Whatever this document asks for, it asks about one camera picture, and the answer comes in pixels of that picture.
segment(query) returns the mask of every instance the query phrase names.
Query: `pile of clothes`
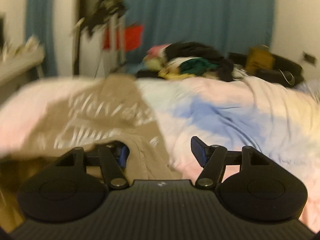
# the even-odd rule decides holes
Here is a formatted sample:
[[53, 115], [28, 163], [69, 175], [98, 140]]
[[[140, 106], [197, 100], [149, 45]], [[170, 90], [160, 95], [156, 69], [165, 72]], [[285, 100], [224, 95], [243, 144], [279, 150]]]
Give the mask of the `pile of clothes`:
[[185, 79], [204, 76], [225, 82], [234, 80], [232, 61], [225, 59], [212, 46], [198, 42], [155, 46], [148, 51], [143, 63], [148, 70], [140, 70], [137, 78]]

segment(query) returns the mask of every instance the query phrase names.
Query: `tie-dye blanket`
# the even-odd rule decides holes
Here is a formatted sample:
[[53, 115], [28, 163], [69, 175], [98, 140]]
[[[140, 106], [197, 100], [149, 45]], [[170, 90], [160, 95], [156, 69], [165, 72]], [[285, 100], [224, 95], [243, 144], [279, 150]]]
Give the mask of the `tie-dye blanket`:
[[[310, 213], [320, 214], [320, 107], [311, 96], [255, 77], [136, 84], [156, 113], [172, 165], [184, 178], [195, 181], [202, 170], [191, 153], [192, 136], [234, 151], [253, 146], [306, 184], [309, 212], [302, 220], [320, 230], [317, 215]], [[231, 168], [226, 176], [237, 171]]]

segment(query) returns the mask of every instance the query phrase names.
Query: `metal screw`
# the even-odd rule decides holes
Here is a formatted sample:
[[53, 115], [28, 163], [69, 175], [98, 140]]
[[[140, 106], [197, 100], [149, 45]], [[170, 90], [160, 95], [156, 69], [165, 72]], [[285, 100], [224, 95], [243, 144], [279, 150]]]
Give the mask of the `metal screw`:
[[214, 184], [213, 180], [209, 178], [199, 179], [197, 183], [201, 187], [210, 187]]
[[116, 178], [111, 181], [111, 185], [114, 187], [122, 187], [125, 184], [127, 184], [127, 182], [125, 179], [122, 179], [122, 178]]

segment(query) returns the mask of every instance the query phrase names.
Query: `blue curtain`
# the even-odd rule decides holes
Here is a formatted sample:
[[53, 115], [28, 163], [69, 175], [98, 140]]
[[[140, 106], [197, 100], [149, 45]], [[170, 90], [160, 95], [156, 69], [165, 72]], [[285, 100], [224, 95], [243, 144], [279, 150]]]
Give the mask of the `blue curtain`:
[[42, 64], [45, 76], [57, 76], [53, 42], [53, 0], [28, 0], [26, 11], [26, 40], [35, 35], [45, 45]]
[[154, 45], [198, 41], [228, 52], [270, 45], [274, 0], [126, 0], [127, 25], [144, 24], [142, 46], [128, 53], [138, 63]]

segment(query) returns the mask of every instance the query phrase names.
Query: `wall socket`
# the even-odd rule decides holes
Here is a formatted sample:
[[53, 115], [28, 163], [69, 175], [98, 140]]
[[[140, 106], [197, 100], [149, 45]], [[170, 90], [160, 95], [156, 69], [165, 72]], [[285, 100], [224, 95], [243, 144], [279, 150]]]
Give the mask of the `wall socket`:
[[317, 59], [315, 56], [312, 56], [306, 52], [302, 52], [304, 61], [316, 66]]

